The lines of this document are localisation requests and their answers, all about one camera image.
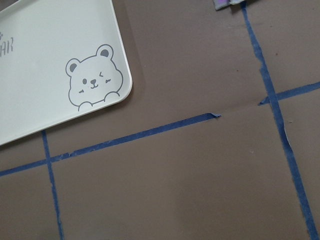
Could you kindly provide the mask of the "folded grey cloth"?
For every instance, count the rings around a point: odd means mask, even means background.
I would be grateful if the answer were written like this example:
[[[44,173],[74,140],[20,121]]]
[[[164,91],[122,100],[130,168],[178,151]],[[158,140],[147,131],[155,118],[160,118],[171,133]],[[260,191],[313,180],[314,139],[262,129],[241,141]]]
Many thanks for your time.
[[[216,11],[222,10],[229,6],[238,5],[243,3],[245,0],[213,0],[213,4]]]

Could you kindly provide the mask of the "cream bear serving tray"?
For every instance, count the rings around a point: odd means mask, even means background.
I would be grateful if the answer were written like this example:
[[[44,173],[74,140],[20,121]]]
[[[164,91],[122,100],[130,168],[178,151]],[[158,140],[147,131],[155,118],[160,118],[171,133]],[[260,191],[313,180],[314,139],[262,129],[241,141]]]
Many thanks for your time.
[[[123,101],[133,85],[110,0],[19,0],[0,13],[2,145]]]

